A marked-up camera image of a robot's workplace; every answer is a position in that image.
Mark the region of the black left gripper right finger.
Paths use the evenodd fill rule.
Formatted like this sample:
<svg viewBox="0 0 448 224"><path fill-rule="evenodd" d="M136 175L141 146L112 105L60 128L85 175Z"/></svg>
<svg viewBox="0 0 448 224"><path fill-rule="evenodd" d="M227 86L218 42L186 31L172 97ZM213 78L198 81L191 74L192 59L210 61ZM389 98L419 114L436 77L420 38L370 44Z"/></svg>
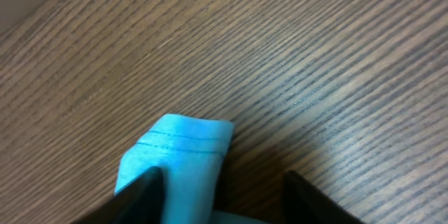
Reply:
<svg viewBox="0 0 448 224"><path fill-rule="evenodd" d="M283 177L281 197L285 223L362 224L295 171Z"/></svg>

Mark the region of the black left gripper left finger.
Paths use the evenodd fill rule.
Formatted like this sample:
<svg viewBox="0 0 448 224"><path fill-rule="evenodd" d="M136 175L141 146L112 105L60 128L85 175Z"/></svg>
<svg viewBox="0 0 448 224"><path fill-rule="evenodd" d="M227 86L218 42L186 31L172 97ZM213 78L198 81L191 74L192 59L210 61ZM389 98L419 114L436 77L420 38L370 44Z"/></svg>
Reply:
<svg viewBox="0 0 448 224"><path fill-rule="evenodd" d="M75 224L160 223L165 201L162 169L150 167L109 201Z"/></svg>

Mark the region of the light blue printed t-shirt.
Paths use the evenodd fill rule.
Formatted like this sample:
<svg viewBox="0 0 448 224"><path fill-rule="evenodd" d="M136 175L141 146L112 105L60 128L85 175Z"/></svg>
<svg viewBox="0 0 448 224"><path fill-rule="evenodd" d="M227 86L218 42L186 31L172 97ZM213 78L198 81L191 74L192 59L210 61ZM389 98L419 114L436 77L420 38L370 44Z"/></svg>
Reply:
<svg viewBox="0 0 448 224"><path fill-rule="evenodd" d="M163 223L257 224L256 219L213 208L233 130L226 120L162 116L121 158L115 191L156 166L162 169L166 190Z"/></svg>

